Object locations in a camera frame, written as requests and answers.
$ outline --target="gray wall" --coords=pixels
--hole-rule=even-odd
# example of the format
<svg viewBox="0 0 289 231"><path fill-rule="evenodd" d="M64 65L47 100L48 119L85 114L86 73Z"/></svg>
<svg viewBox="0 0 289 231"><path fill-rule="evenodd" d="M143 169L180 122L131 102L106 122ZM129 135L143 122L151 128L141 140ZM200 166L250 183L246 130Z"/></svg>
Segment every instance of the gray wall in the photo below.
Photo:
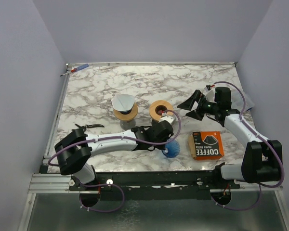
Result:
<svg viewBox="0 0 289 231"><path fill-rule="evenodd" d="M272 2L33 1L68 63L238 61Z"/></svg>
<svg viewBox="0 0 289 231"><path fill-rule="evenodd" d="M31 0L0 0L0 231L14 231L66 69Z"/></svg>
<svg viewBox="0 0 289 231"><path fill-rule="evenodd" d="M256 106L257 129L283 145L289 208L289 0L274 0L238 62L244 90Z"/></svg>

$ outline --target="red and blue screwdriver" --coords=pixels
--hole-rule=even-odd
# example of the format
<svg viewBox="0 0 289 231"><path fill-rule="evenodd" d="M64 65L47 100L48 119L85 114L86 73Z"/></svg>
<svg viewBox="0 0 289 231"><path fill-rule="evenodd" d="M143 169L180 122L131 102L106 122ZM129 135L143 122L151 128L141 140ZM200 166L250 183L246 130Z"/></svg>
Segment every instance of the red and blue screwdriver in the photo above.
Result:
<svg viewBox="0 0 289 231"><path fill-rule="evenodd" d="M69 72L66 72L66 73L63 74L63 75L60 75L60 77L61 77L61 76L65 76L65 75L67 75L67 74L69 74L69 73L75 73L75 72L78 72L78 71L80 71L80 70L82 70L82 69L87 68L88 66L89 66L89 64L81 65L81 66L76 67L75 69L73 69L73 70L71 70L71 71L69 71Z"/></svg>

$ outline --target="blue bristles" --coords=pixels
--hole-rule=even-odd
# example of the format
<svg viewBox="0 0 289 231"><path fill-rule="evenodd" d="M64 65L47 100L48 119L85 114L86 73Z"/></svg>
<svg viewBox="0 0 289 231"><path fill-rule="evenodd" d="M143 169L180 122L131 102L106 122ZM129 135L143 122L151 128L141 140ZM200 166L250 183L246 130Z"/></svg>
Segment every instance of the blue bristles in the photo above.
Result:
<svg viewBox="0 0 289 231"><path fill-rule="evenodd" d="M180 145L174 140L165 145L165 150L162 150L162 153L168 158L174 158L180 153Z"/></svg>

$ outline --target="pliers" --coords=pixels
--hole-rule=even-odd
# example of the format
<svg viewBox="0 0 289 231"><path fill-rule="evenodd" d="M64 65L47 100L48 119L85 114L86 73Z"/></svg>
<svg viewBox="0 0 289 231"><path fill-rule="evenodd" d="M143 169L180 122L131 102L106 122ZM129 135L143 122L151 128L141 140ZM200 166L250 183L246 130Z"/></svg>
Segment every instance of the pliers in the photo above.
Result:
<svg viewBox="0 0 289 231"><path fill-rule="evenodd" d="M104 125L101 125L101 124L91 124L91 125L84 125L84 126L80 126L78 124L75 124L78 128L82 128L83 131L86 131L87 128L104 128L105 126Z"/></svg>

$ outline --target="white marble tabletop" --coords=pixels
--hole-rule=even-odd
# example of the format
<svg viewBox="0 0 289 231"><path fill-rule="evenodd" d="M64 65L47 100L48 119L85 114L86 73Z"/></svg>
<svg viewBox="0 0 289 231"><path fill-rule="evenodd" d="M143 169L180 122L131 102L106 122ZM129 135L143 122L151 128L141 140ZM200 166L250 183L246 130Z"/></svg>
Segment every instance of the white marble tabletop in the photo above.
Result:
<svg viewBox="0 0 289 231"><path fill-rule="evenodd" d="M181 134L177 138L181 147L180 154L176 158L167 158L160 150L100 154L88 160L96 171L211 170L222 162L237 163L242 160L244 149L232 133L206 117L203 121L186 117L188 111L176 108L195 89L203 89L221 80L241 87L232 64L90 66L70 76L54 144L76 129L75 123L81 126L105 126L88 129L87 133L122 132L114 116L111 99L115 94L130 94L135 96L138 104L138 115L135 118L137 126L151 125L149 106L156 100L170 102L179 112L182 120ZM245 118L253 125L249 113L245 114ZM178 124L175 123L173 127L176 132ZM194 160L187 145L187 136L193 131L220 131L225 156L219 160ZM59 168L49 167L48 172L57 173Z"/></svg>

